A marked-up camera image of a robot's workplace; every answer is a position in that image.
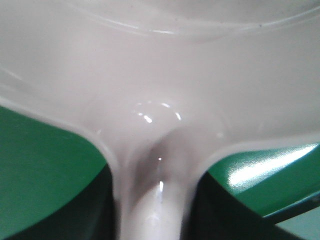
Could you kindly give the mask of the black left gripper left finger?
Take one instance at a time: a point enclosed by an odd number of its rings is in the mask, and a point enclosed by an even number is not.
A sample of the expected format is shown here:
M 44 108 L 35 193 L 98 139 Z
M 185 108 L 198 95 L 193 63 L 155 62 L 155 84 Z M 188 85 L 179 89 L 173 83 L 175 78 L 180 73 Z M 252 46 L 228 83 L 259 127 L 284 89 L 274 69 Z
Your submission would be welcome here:
M 63 207 L 7 240 L 114 240 L 113 182 L 107 165 Z

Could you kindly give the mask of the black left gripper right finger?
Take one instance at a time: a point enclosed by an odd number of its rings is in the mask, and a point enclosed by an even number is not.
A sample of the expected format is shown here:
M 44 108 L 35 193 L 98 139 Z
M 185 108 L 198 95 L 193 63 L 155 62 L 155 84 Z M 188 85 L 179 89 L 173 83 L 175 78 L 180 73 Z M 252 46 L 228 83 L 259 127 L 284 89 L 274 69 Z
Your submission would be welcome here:
M 209 173 L 200 179 L 192 204 L 193 240 L 296 240 L 227 192 Z

